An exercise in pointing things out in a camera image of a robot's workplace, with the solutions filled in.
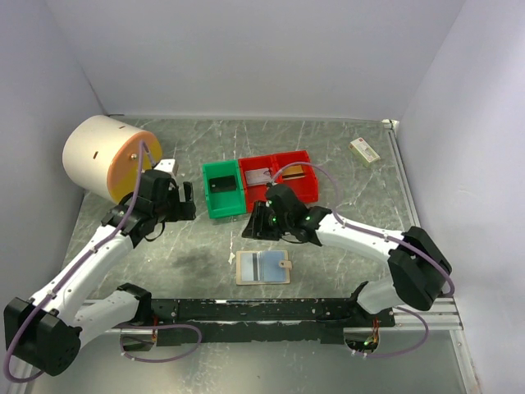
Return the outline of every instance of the green bin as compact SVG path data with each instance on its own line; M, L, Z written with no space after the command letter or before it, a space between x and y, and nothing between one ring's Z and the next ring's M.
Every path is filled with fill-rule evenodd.
M203 165L203 175L206 205L211 219L246 213L244 187L237 160L206 163ZM226 181L226 188L231 190L213 191L216 187L215 183L224 184L224 181Z

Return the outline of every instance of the white cylinder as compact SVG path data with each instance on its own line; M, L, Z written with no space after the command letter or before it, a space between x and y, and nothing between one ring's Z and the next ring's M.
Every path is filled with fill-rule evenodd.
M135 186L141 140L158 162L162 149L153 133L97 115L82 122L67 139L62 163L78 186L119 203ZM151 167L145 154L143 169Z

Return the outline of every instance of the white enclosure wall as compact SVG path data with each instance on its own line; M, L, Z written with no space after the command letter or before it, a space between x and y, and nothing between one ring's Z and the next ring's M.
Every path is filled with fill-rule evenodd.
M33 294L62 265L82 196L62 168L62 147L101 108L45 2L0 3L0 53L3 310L12 297ZM0 392L6 390L2 374Z
M401 121L485 392L525 392L525 2L467 0Z
M399 119L464 0L47 0L108 113Z

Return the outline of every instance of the floor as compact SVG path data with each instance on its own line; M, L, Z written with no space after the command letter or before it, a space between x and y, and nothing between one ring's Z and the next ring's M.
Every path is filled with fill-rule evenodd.
M366 224L393 230L410 226L390 141L377 121L195 121L123 119L152 131L160 140L164 158L176 157L178 182L191 181L197 219L170 223L153 243L141 243L94 289L91 298L111 294L132 282L172 298L301 298L343 297L361 282L386 273L384 264L352 252L283 241L252 241L240 237L249 215L212 220L204 199L204 163L306 149L312 163L322 165L339 183L341 214ZM349 151L349 142L363 137L381 156L365 168ZM332 207L334 189L318 175L318 204ZM80 251L111 203L88 194L71 238L65 263ZM239 250L288 250L294 269L287 285L237 286L235 261Z

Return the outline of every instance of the cable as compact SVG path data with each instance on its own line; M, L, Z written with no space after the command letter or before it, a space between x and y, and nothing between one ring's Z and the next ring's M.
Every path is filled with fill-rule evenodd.
M141 330L170 330L170 329L174 329L174 328L186 328L186 329L189 329L189 330L193 330L197 333L197 335L199 336L198 339L197 339L197 343L195 343L195 346L193 346L191 349L189 349L188 351L186 351L185 353L181 354L181 355L176 355L176 356L173 356L173 357L170 357L169 359L160 359L160 360L151 360L151 359L143 359L141 357L134 357L132 355L130 355L129 353L127 353L125 350L124 350L124 343L122 343L122 339L124 339L124 337L121 338L120 340L120 345L121 345L121 354L126 357L127 359L129 360L132 360L132 361L139 361L140 363L150 363L150 364L162 364L162 363L169 363L171 361L175 361L175 360L180 360L184 357L186 357L187 355L190 355L192 354L194 351L197 350L197 348L199 347L199 345L202 343L203 341L203 333L200 331L200 329L196 326L192 326L192 325L189 325L189 324L167 324L166 326L131 326L131 325L125 325L125 324L119 324L118 326L119 328L139 328ZM140 340L139 338L134 338L132 337L134 340L136 341L139 341L141 343L151 343L150 341L143 341L143 340Z
M420 314L417 314L410 309L403 308L402 306L396 306L395 309L401 310L403 312L406 312L407 314L411 314L412 316L418 318L418 320L425 327L425 333L423 334L423 338L421 338L418 341L418 343L416 343L415 345L407 347L406 349L403 349L403 350L392 351L391 353L383 353L379 355L376 353L372 353L370 355L367 355L360 351L352 350L352 355L355 355L355 353L357 353L359 355L362 355L363 357L371 358L371 359L388 359L390 357L396 357L398 355L406 355L407 353L410 353L411 351L416 350L418 347L420 347L423 343L427 341L428 335L430 334L430 328L428 327L428 323L425 321L425 319Z
M315 169L319 170L320 172L322 172L323 174L325 174L326 177L330 180L331 184L334 186L334 191L336 193L336 204L335 204L335 207L332 209L332 212L334 214L334 218L336 218L336 221L338 223L340 223L344 227L350 228L352 230L360 231L360 232L368 234L370 236L376 236L378 238L383 238L383 234L382 233L380 233L378 231L374 231L374 230L369 230L367 228L363 228L363 227L360 227L360 226L356 226L354 224L347 223L347 222L345 222L343 220L343 218L341 216L339 216L339 214L336 211L336 207L340 203L340 200L339 200L339 187L337 185L336 180L328 172L326 172L322 167L319 167L319 166L317 166L315 164L308 163L308 162L294 162L294 163L290 163L290 164L285 165L283 168L281 168L279 171L277 171L275 173L275 175L272 177L272 183L275 182L275 180L279 177L279 175L286 168L292 167L292 166L296 166L296 165L304 165L304 166L310 166L312 168L315 168ZM454 292L455 292L455 285L452 282L452 279L450 278L450 275L433 258L431 258L428 254L426 254L422 250L416 248L415 246L410 245L408 242L405 242L403 240L399 240L399 239L397 239L397 238L395 238L393 236L388 236L387 240L395 242L396 244L403 246L404 248L414 252L415 254L417 254L420 257L422 257L423 259L425 259L430 265L432 265L432 267L434 267L440 273L440 275L443 276L443 278L449 284L449 287L450 287L449 292L444 294L443 296L451 297L454 294ZM408 314L411 314L412 316L416 317L419 321L421 321L421 323L425 327L425 334L423 335L423 338L418 343L416 343L413 346L410 346L407 349L398 350L398 351L395 351L395 352L392 352L392 353L379 354L379 355L374 355L374 354L367 355L366 353L362 353L362 352L353 350L352 351L352 355L355 355L355 353L358 353L358 354L362 355L363 357L370 357L370 358L374 358L374 359L385 359L385 358L389 358L389 357L396 357L398 355L405 355L405 354L407 354L407 353L409 353L411 351L416 350L418 347L420 347L423 343L425 343L427 341L430 330L428 328L428 324L425 321L425 319L420 314L417 314L416 312L413 312L412 310L403 308L401 306L398 306L398 307L395 307L395 308L398 309L398 310L402 310L403 312L406 312Z
M334 214L334 218L336 218L336 221L338 223L340 223L342 226L347 227L347 228L349 228L351 230L360 231L360 232L368 234L370 236L376 236L377 238L382 238L383 239L383 233L382 232L370 230L370 229L367 229L367 228L356 226L354 224L347 223L347 222L345 222L343 220L343 218L341 216L339 216L339 214L337 213L337 210L336 210L337 205L340 203L340 200L339 200L339 187L337 185L336 180L328 172L326 172L323 168L321 168L319 166L316 166L315 164L311 164L311 163L307 163L307 162L290 163L290 164L285 165L283 168L281 168L279 171L276 172L276 174L272 177L272 182L275 182L275 179L277 179L277 177L279 177L279 175L286 168L292 167L292 166L295 166L295 165L298 165L298 164L304 165L304 166L310 166L312 168L315 168L315 169L319 170L320 172L322 172L323 174L325 174L328 177L328 179L330 180L330 182L334 186L334 190L336 192L336 204L335 204L335 207L332 209L332 212ZM392 241L392 242L395 242L398 245L403 246L404 248L410 250L411 252L413 252L413 253L417 254L418 256L420 256L421 258L425 259L432 267L434 267L437 270L437 272L440 273L440 275L449 284L449 287L450 287L449 292L447 292L446 294L443 294L443 296L444 297L451 297L451 296L454 295L455 285L452 282L452 279L450 279L450 275L432 257L430 257L428 254L426 254L422 250L416 248L415 246L410 245L408 242L405 242L403 240L395 238L394 236L387 236L386 239L388 241Z
M94 250L99 250L103 245L105 245L107 242L109 242L113 237L119 233L119 231L123 228L123 226L126 224L126 221L130 217L131 213L133 212L133 208L135 206L135 203L137 201L137 197L139 196L139 186L140 186L140 178L142 176L142 166L144 163L144 155L143 152L146 152L146 154L149 156L149 161L153 165L153 157L151 156L151 153L149 152L149 149L147 145L144 143L143 140L139 142L139 165L137 169L137 179L135 181L135 188L133 190L133 196L131 197L131 202L126 210L126 213L122 217L121 222L118 224L118 226L115 227L115 230L112 231L111 234L109 234L107 237L105 237L103 240L99 241L91 250L87 250L78 260L77 262L71 267L71 269L67 272L64 277L58 281L56 286L50 291L50 294L47 294L42 301L40 301L34 309L31 311L29 316L24 320L24 322L21 324L20 328L16 332L15 336L13 337L11 344L7 348L6 357L3 361L3 373L6 376L6 378L13 382L13 383L28 383L32 382L39 376L43 374L43 371L38 371L35 375L29 376L28 378L17 378L16 376L13 376L11 374L11 370L9 369L9 364L11 361L11 357L13 356L13 353L15 352L15 348L18 345L18 342L20 341L22 335L24 334L27 327L30 325L30 323L33 321L34 317L37 315L37 313L46 307L46 305L53 299L52 294L57 294L63 287L66 285L67 281L69 281L73 275L79 270L79 268L86 262L86 260L91 257L92 254L94 254Z

